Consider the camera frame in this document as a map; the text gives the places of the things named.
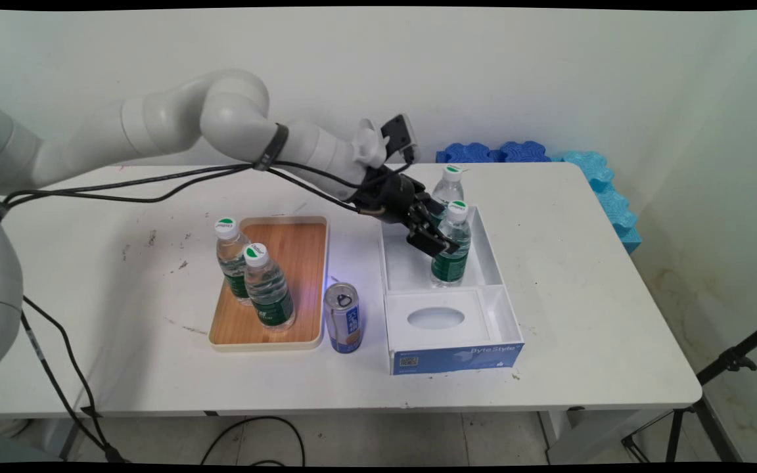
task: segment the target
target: bamboo tray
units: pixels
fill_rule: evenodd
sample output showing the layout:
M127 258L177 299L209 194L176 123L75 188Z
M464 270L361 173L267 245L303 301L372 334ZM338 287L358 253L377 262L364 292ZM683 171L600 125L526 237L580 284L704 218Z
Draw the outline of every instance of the bamboo tray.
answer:
M223 352L304 350L323 338L323 291L329 224L322 216L246 218L239 228L267 246L279 263L294 298L297 320L285 332L262 326L252 306L241 305L224 282L210 329L210 343Z

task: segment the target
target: bottle cap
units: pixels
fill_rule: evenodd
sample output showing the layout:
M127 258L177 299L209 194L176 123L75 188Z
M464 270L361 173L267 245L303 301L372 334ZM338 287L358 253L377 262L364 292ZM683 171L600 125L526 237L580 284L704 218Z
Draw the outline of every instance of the bottle cap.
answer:
M268 260L270 256L267 254L267 248L261 243L250 243L244 246L244 261L247 261L247 266L261 267Z
M232 240L238 236L238 224L235 219L224 217L216 222L216 235L220 240Z
M447 206L447 218L448 221L460 223L466 220L466 215L469 213L469 207L466 207L466 202L462 200L453 200L449 202Z
M460 180L463 174L463 168L457 164L448 164L442 168L442 179L447 180L450 183L456 183Z

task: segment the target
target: plastic bottle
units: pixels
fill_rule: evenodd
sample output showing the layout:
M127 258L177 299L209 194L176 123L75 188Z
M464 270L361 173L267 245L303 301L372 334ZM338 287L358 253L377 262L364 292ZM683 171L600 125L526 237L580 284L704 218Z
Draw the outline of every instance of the plastic bottle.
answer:
M250 297L244 287L244 246L250 239L238 229L235 219L225 217L216 222L216 255L223 276L235 299L243 305L250 305Z
M279 264L261 243L244 248L244 284L262 325L271 330L288 330L294 325L294 300Z
M442 252L432 260L432 284L435 287L459 286L463 280L463 272L466 270L466 256L469 254L469 246L472 243L472 231L469 230L469 222L466 216L469 207L462 200L451 201L446 207L447 216L440 222L439 230L446 237L457 242L460 248L453 254Z
M433 200L447 206L453 200L463 200L463 186L460 185L460 177L463 174L463 168L455 164L448 164L442 168L442 179L434 187L432 192ZM447 210L441 214L432 214L432 224L439 227L441 221L446 218Z

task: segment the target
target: beverage can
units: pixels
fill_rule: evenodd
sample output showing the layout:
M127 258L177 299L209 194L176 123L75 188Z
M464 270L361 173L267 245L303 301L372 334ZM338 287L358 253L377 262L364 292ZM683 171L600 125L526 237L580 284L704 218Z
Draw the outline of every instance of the beverage can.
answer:
M358 293L351 284L337 282L323 296L323 313L331 346L338 353L354 352L361 345L361 314Z

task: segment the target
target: blue foam block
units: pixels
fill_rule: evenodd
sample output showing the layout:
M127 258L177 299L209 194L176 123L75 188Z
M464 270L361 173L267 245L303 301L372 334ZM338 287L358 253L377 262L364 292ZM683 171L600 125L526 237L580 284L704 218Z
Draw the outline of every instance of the blue foam block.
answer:
M624 244L624 248L627 249L628 254L632 254L636 248L639 247L641 244L641 236L636 231L635 227L631 228L626 235L621 236L621 243Z
M615 177L615 173L607 168L607 159L596 152L567 152L561 161L579 166L595 192L603 192Z
M550 162L545 156L545 147L535 141L525 141L519 144L516 141L507 141L501 150L490 152L496 162Z
M612 183L607 185L607 188L603 189L603 192L595 192L595 195L597 195L598 201L601 202L601 207L607 213L607 217L609 217L609 221L612 227L615 228L615 233L618 233L619 238L624 237L635 228L636 221L639 218L633 212L630 212L628 209L630 201L623 195L618 194Z
M460 162L493 162L495 160L490 156L490 148L480 143L468 145L453 143L444 152L436 153L436 161L445 162L445 164L460 164Z

